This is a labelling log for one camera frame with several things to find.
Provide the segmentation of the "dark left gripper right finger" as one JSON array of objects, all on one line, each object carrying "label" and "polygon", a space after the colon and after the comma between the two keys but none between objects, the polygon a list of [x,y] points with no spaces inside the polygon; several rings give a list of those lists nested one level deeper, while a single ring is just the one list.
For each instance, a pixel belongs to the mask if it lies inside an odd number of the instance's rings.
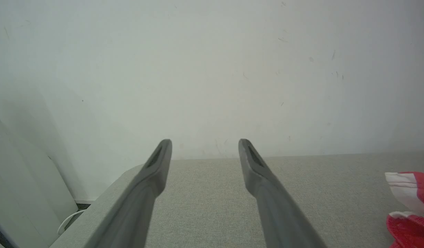
[{"label": "dark left gripper right finger", "polygon": [[327,248],[248,139],[239,140],[246,189],[256,199],[266,248]]}]

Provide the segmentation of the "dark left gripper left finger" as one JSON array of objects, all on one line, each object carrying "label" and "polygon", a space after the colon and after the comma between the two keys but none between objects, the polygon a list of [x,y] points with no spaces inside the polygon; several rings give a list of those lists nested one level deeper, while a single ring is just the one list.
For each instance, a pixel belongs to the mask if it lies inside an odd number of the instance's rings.
[{"label": "dark left gripper left finger", "polygon": [[156,198],[166,187],[172,141],[160,141],[83,248],[144,248]]}]

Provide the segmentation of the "red garment with white trim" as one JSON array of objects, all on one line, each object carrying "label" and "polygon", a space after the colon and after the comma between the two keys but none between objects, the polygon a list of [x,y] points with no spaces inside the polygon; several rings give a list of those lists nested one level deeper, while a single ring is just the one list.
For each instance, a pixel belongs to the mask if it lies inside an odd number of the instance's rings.
[{"label": "red garment with white trim", "polygon": [[387,216],[387,230],[394,238],[390,248],[424,248],[424,173],[384,175],[393,196],[408,208]]}]

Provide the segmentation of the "white appliance panel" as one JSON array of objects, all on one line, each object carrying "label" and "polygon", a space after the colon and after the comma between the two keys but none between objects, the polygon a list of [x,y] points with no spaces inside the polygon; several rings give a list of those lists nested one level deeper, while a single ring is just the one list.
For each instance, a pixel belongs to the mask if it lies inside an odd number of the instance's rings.
[{"label": "white appliance panel", "polygon": [[0,231],[15,248],[50,248],[78,210],[53,160],[0,119]]}]

